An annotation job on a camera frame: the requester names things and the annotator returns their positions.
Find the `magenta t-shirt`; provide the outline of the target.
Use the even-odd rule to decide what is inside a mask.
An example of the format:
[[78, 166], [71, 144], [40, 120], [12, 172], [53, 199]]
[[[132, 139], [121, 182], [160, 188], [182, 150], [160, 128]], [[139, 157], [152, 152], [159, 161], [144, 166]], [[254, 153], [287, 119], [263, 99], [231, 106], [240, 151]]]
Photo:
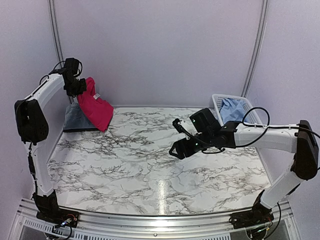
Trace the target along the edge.
[[113, 118], [114, 108], [96, 93], [92, 77], [85, 80], [86, 91], [78, 95], [77, 102], [88, 120], [101, 132], [105, 132]]

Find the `light blue shirt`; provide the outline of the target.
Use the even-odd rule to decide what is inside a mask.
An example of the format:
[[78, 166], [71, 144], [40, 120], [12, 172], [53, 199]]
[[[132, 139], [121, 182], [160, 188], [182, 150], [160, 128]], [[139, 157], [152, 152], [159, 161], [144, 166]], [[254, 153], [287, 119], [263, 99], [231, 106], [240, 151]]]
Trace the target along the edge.
[[242, 122], [247, 113], [247, 102], [242, 99], [224, 98], [221, 102], [220, 117], [226, 124], [229, 121]]

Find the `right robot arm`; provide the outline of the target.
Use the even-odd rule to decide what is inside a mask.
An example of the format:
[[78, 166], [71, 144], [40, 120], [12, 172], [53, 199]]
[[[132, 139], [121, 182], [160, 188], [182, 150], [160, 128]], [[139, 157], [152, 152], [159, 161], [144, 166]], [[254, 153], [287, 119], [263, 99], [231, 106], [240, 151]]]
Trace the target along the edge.
[[245, 119], [231, 120], [221, 125], [211, 110], [204, 108], [190, 116], [189, 121], [176, 118], [173, 127], [184, 138], [173, 143], [169, 154], [180, 160], [209, 148], [220, 152], [226, 149], [252, 147], [290, 153], [291, 165], [263, 190], [247, 219], [258, 224], [285, 196], [291, 194], [302, 182], [313, 179], [318, 171], [319, 134], [307, 120], [297, 124], [272, 125], [249, 123]]

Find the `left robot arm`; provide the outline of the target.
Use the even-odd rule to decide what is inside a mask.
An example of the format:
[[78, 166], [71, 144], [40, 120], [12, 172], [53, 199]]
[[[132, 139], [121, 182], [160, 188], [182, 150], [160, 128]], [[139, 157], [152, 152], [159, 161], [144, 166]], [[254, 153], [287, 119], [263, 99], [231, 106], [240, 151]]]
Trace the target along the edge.
[[66, 58], [61, 64], [61, 68], [55, 66], [40, 79], [35, 90], [14, 104], [17, 131], [27, 151], [29, 172], [34, 182], [33, 200], [38, 214], [49, 218], [53, 223], [60, 222], [66, 214], [58, 205], [57, 194], [50, 181], [43, 155], [49, 135], [49, 124], [43, 110], [61, 89], [73, 98], [87, 89], [85, 79], [79, 78], [83, 64], [78, 59]]

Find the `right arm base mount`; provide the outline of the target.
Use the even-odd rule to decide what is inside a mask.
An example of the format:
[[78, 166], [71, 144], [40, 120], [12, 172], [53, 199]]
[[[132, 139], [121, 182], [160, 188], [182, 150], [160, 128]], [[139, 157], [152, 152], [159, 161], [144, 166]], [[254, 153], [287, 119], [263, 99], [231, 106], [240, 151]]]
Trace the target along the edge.
[[246, 210], [234, 212], [230, 215], [229, 223], [234, 229], [248, 228], [255, 225], [270, 223], [274, 220], [274, 215], [270, 212], [261, 210]]

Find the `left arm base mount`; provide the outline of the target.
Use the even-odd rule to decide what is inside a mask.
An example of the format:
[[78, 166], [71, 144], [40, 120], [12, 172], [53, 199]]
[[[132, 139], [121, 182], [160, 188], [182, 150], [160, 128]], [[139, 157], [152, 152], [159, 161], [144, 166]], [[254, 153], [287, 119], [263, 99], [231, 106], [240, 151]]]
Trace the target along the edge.
[[45, 213], [38, 211], [36, 218], [56, 224], [60, 227], [68, 226], [76, 228], [78, 225], [80, 213], [78, 211], [68, 210], [61, 208], [58, 212]]

